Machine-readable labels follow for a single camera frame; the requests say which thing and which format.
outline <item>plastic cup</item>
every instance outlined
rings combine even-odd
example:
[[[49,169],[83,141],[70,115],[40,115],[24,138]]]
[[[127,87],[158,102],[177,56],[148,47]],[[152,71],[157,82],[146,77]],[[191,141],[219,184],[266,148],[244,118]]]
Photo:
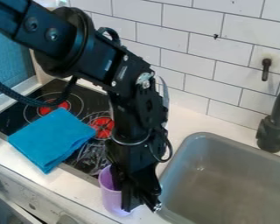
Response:
[[[114,215],[127,216],[130,213],[122,210],[122,192],[115,191],[110,167],[111,165],[105,167],[99,175],[102,204]]]

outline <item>stainless steel sink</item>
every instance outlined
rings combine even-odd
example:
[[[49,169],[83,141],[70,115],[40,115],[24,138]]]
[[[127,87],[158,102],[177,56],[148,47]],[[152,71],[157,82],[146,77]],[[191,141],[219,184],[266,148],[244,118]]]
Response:
[[[189,136],[161,176],[171,223],[280,224],[280,157],[210,133]]]

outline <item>blue cloth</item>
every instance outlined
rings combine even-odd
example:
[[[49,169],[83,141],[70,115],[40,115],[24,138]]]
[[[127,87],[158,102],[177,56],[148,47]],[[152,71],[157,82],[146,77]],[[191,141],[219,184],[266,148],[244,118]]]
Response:
[[[59,108],[11,135],[8,140],[44,173],[49,173],[94,135],[94,129]]]

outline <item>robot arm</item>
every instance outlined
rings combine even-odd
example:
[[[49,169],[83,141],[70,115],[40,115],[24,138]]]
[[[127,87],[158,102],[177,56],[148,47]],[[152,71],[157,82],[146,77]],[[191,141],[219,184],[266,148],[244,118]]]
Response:
[[[168,109],[155,89],[151,65],[122,46],[114,30],[97,31],[76,8],[50,12],[31,0],[0,0],[0,31],[33,49],[48,74],[73,75],[107,91],[115,121],[107,155],[122,190],[122,209],[129,212],[143,203],[153,212],[160,209],[155,169],[168,161],[162,156],[171,145],[163,127]]]

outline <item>white countertop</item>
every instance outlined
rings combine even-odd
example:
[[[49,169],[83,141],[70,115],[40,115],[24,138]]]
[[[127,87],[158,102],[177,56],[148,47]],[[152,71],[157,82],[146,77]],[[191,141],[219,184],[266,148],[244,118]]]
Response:
[[[37,82],[30,81],[29,85],[24,85],[24,87],[18,89],[18,91],[28,93],[37,87],[39,87]],[[12,103],[12,101],[6,102],[4,106],[6,107],[10,103]],[[211,132],[256,147],[255,130],[212,118],[207,115],[198,114],[174,104],[171,104],[170,107],[168,130],[169,138],[175,152],[187,136],[197,132]],[[33,165],[32,162],[2,139],[0,139],[0,165],[21,174],[52,192],[76,201],[84,207],[91,208],[121,223],[168,223],[158,215],[151,213],[146,206],[140,206],[133,214],[126,218],[115,217],[104,209],[101,203],[99,187],[91,185],[87,181],[77,178],[60,168],[56,168],[49,175],[45,175]],[[157,167],[158,176],[165,167],[166,164],[160,164]]]

